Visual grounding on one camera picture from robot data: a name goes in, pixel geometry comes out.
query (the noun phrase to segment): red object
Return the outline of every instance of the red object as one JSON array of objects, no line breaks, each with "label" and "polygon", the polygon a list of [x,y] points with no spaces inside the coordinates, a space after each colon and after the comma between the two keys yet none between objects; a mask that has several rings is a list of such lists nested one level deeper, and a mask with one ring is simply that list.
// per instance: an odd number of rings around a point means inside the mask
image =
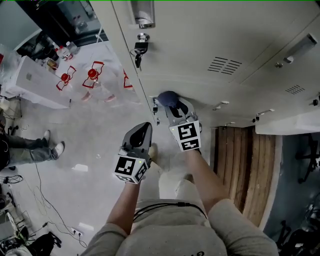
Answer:
[{"label": "red object", "polygon": [[[73,66],[70,66],[67,70],[67,73],[62,74],[61,81],[59,81],[56,84],[56,87],[58,88],[59,91],[62,91],[64,89],[64,87],[68,85],[69,81],[74,77],[75,72],[76,72],[76,69]],[[63,82],[62,88],[59,87],[60,82]]]},{"label": "red object", "polygon": [[126,80],[128,79],[129,80],[129,77],[127,75],[127,73],[125,72],[125,70],[123,70],[123,73],[124,73],[124,80],[123,80],[123,88],[132,88],[132,84],[130,85],[126,85]]},{"label": "red object", "polygon": [[[100,72],[98,72],[97,68],[94,68],[94,65],[95,64],[99,64],[101,65],[101,68],[100,68]],[[96,80],[98,80],[98,77],[99,75],[102,73],[102,68],[105,64],[101,61],[94,61],[93,64],[92,64],[92,67],[91,69],[88,71],[88,78],[86,80],[84,80],[83,82],[83,86],[84,87],[88,87],[88,88],[94,88],[95,87],[95,83],[96,83]],[[92,85],[86,85],[85,82],[88,80],[88,79],[91,79],[93,80],[93,84]]]}]

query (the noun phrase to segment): cabinet handle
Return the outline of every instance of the cabinet handle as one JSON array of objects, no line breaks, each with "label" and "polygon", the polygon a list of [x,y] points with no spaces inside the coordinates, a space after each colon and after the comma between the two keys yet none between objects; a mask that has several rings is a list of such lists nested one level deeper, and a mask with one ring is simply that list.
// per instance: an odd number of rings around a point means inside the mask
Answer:
[{"label": "cabinet handle", "polygon": [[317,40],[311,34],[307,34],[287,52],[286,57],[283,58],[283,61],[291,64],[295,59],[304,55],[306,52],[315,47],[317,43]]},{"label": "cabinet handle", "polygon": [[131,23],[139,29],[155,26],[154,1],[128,1]]}]

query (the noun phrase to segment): electrical outlet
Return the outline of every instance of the electrical outlet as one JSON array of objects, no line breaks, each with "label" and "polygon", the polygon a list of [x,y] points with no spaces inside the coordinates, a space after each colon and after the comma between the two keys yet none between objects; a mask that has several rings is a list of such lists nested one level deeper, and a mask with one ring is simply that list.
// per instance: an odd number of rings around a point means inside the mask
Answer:
[{"label": "electrical outlet", "polygon": [[72,233],[74,233],[74,235],[76,236],[76,237],[79,237],[79,235],[80,235],[80,237],[83,237],[84,236],[84,233],[82,233],[82,232],[80,232],[79,230],[77,230],[77,229],[75,229],[75,228],[71,228],[71,230],[72,230]]}]

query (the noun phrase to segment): wooden panel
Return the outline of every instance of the wooden panel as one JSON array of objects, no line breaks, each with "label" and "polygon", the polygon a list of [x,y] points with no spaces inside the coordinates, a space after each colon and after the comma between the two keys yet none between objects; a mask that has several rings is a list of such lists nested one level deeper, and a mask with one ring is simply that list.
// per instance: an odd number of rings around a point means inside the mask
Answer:
[{"label": "wooden panel", "polygon": [[224,181],[226,168],[226,153],[227,153],[227,129],[219,127],[218,129],[218,152],[217,152],[217,169],[216,174]]},{"label": "wooden panel", "polygon": [[259,164],[259,145],[260,145],[259,135],[256,134],[256,132],[253,130],[250,180],[249,180],[248,191],[246,194],[244,209],[243,209],[243,215],[246,216],[247,218],[249,217],[250,209],[252,207],[256,181],[257,181],[258,164]]},{"label": "wooden panel", "polygon": [[234,143],[235,143],[235,128],[227,127],[226,129],[226,158],[223,184],[226,191],[230,191],[232,170],[234,163]]},{"label": "wooden panel", "polygon": [[266,170],[268,172],[267,175],[267,180],[266,180],[266,185],[265,185],[265,189],[264,189],[264,193],[263,193],[263,197],[261,200],[261,206],[260,206],[260,221],[261,218],[264,214],[265,208],[266,208],[266,204],[267,204],[267,200],[268,200],[268,196],[269,196],[269,191],[270,191],[270,187],[271,187],[271,180],[272,180],[272,176],[274,173],[274,161],[275,161],[275,152],[276,152],[276,136],[275,135],[267,135],[267,139],[270,143],[270,153],[269,153],[269,161],[268,161],[268,166],[266,166]]},{"label": "wooden panel", "polygon": [[234,150],[233,150],[233,167],[231,185],[229,190],[229,197],[234,202],[237,193],[239,172],[240,172],[240,158],[241,158],[241,129],[234,129]]},{"label": "wooden panel", "polygon": [[245,176],[246,176],[246,170],[247,170],[248,139],[249,139],[248,129],[242,129],[241,130],[240,169],[239,169],[239,177],[238,177],[238,183],[237,183],[236,194],[234,199],[234,204],[239,209],[240,212],[244,210],[244,205],[247,197],[247,189],[248,189],[248,188],[244,189]]},{"label": "wooden panel", "polygon": [[256,175],[251,208],[248,215],[248,219],[251,220],[252,223],[255,224],[256,226],[258,226],[260,223],[260,220],[258,220],[258,215],[259,215],[258,205],[260,203],[259,201],[262,200],[261,198],[261,196],[263,195],[262,192],[264,192],[266,188],[268,170],[269,170],[269,169],[267,169],[267,171],[265,170],[265,162],[269,161],[269,157],[266,158],[266,135],[258,135],[258,136],[259,136],[258,170]]},{"label": "wooden panel", "polygon": [[259,226],[265,211],[275,158],[274,135],[254,127],[220,127],[216,134],[214,169],[235,206]]}]

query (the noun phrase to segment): ventilation grille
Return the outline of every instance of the ventilation grille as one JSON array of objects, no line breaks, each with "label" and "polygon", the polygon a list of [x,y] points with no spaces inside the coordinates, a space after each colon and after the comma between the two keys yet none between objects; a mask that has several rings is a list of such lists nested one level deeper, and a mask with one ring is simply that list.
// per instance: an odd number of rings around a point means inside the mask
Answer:
[{"label": "ventilation grille", "polygon": [[241,66],[241,62],[227,59],[227,58],[220,58],[214,57],[213,61],[211,62],[208,71],[213,72],[220,72],[227,75],[232,75],[237,69]]},{"label": "ventilation grille", "polygon": [[285,91],[290,94],[298,94],[298,93],[305,91],[305,88],[302,88],[299,85],[295,85],[295,86],[292,86],[292,87],[286,89]]}]

